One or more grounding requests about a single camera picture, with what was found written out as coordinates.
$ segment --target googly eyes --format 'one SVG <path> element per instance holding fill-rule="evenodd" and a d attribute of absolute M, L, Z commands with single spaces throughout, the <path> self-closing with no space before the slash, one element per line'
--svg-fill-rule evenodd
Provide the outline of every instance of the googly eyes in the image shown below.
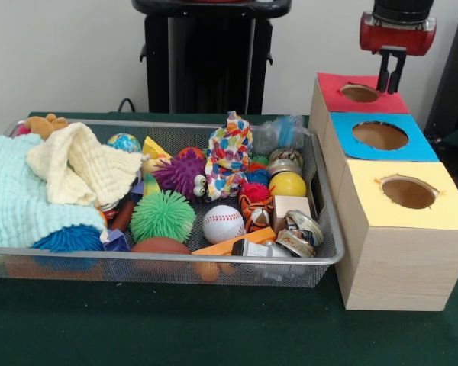
<path fill-rule="evenodd" d="M 198 174 L 195 176 L 193 182 L 195 183 L 195 185 L 204 187 L 207 183 L 207 179 L 205 179 L 205 177 L 202 174 Z"/>
<path fill-rule="evenodd" d="M 193 188 L 193 194 L 196 196 L 196 197 L 202 197 L 204 194 L 205 194 L 205 188 L 204 187 L 197 187 L 195 186 Z"/>

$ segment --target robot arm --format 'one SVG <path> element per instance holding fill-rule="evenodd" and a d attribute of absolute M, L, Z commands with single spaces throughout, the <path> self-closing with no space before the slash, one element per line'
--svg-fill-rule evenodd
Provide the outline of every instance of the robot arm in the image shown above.
<path fill-rule="evenodd" d="M 434 0 L 375 0 L 373 11 L 363 13 L 361 49 L 382 56 L 378 91 L 396 93 L 406 56 L 424 56 L 431 48 L 436 34 L 436 19 L 429 18 L 433 3 Z M 390 56 L 397 58 L 391 74 Z"/>

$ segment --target circular hole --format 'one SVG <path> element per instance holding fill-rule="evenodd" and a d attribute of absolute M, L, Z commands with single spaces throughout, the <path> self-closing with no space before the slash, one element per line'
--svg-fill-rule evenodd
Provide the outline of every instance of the circular hole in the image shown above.
<path fill-rule="evenodd" d="M 409 142 L 400 128 L 385 122 L 363 122 L 353 127 L 353 136 L 365 145 L 379 150 L 397 150 Z"/>
<path fill-rule="evenodd" d="M 382 184 L 382 190 L 396 204 L 421 210 L 436 200 L 434 189 L 416 178 L 390 178 Z"/>
<path fill-rule="evenodd" d="M 379 93 L 375 89 L 365 85 L 348 84 L 341 89 L 341 93 L 358 103 L 373 103 L 379 98 Z"/>

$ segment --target pale yellow cloth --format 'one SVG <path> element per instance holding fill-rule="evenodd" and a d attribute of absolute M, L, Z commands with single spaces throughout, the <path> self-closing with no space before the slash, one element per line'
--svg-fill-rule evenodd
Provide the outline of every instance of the pale yellow cloth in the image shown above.
<path fill-rule="evenodd" d="M 103 206 L 129 192 L 141 154 L 102 145 L 85 124 L 74 123 L 29 150 L 26 161 L 46 181 L 50 203 Z"/>

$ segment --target green spiky ball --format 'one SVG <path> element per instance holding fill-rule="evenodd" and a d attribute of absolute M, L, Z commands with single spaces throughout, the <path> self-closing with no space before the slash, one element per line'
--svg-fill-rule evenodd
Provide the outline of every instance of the green spiky ball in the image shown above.
<path fill-rule="evenodd" d="M 267 156 L 264 155 L 255 155 L 251 158 L 251 162 L 258 162 L 259 164 L 268 165 L 269 160 Z"/>
<path fill-rule="evenodd" d="M 139 201 L 131 219 L 135 242 L 168 237 L 185 242 L 192 231 L 195 211 L 178 192 L 149 194 Z"/>

